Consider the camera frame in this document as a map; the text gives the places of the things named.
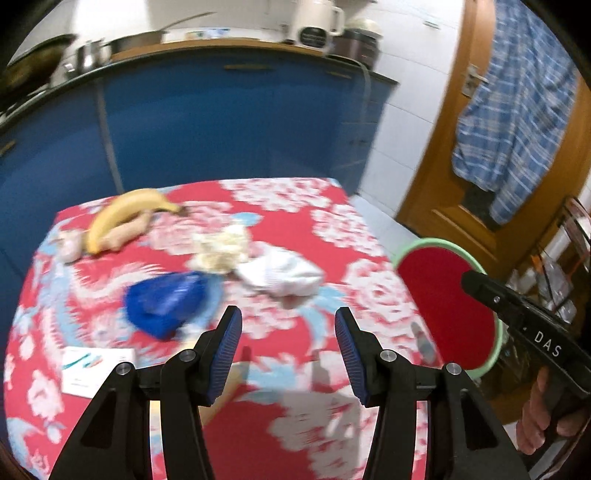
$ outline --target blue cabinet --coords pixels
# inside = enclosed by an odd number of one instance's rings
[[[22,277],[11,265],[6,253],[0,248],[0,378],[4,377],[4,353],[8,343],[8,334],[18,306]],[[6,418],[4,417],[3,395],[0,394],[0,440],[7,439]]]
[[[105,81],[125,190],[268,177],[273,56],[202,54],[154,61]]]
[[[125,190],[203,180],[359,172],[391,85],[355,68],[255,50],[162,56],[105,79]],[[343,182],[349,194],[361,177]]]
[[[358,121],[363,76],[322,59],[294,57],[281,68],[273,100],[271,175],[327,177],[348,155],[350,139],[343,135]]]
[[[115,195],[95,96],[86,85],[50,100],[0,137],[0,245],[21,275],[57,212]]]

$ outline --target electric kettle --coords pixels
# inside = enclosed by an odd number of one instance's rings
[[[345,31],[345,13],[332,0],[297,0],[290,39],[295,45],[325,51],[329,39]]]

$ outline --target garlic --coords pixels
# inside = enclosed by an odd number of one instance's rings
[[[84,232],[82,230],[64,230],[57,235],[57,257],[63,263],[74,263],[82,256]]]
[[[250,234],[241,223],[233,223],[219,233],[195,234],[195,255],[187,262],[191,270],[225,275],[248,260]]]

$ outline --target table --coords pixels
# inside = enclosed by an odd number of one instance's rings
[[[361,479],[377,409],[353,396],[334,336],[334,314],[349,306],[363,330],[385,348],[421,363],[416,322],[427,329],[378,241],[334,180],[251,179],[162,189],[183,202],[188,218],[158,213],[147,235],[118,254],[56,258],[61,229],[86,229],[109,199],[68,208],[34,255],[15,315],[5,361],[8,431],[18,461],[48,478],[69,433],[89,403],[60,392],[65,345],[134,348],[137,367],[164,362],[219,320],[229,304],[243,315],[235,361],[250,351],[248,377],[204,435],[216,478]],[[235,219],[253,241],[293,251],[321,267],[318,294],[288,306],[220,277],[223,295],[170,341],[136,330],[125,317],[126,287],[168,271],[184,271],[194,232],[216,232]],[[158,408],[151,409],[152,469],[165,479]],[[426,408],[417,409],[413,479],[424,476]]]

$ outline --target green rim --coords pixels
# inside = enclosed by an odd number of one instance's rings
[[[419,240],[414,241],[411,245],[409,245],[408,247],[403,249],[396,257],[392,258],[392,264],[394,266],[394,270],[396,270],[398,268],[402,259],[405,258],[410,252],[413,252],[415,250],[418,250],[419,248],[425,248],[425,247],[445,248],[446,250],[454,252],[455,254],[462,257],[477,272],[486,274],[485,269],[482,268],[482,265],[480,265],[478,263],[478,260],[476,260],[476,258],[471,256],[462,247],[459,247],[456,244],[453,244],[453,243],[448,242],[447,240],[443,240],[441,238],[421,238]],[[484,364],[482,364],[480,367],[475,368],[473,370],[467,370],[468,375],[470,375],[470,378],[473,380],[476,380],[476,379],[482,377],[485,373],[487,373],[493,367],[493,365],[495,365],[496,361],[499,358],[499,354],[501,353],[501,348],[503,347],[503,323],[499,320],[499,317],[496,315],[496,313],[494,315],[495,315],[496,328],[495,328],[495,341],[492,345],[491,354],[488,356],[488,359],[486,359],[486,362],[484,362]]]

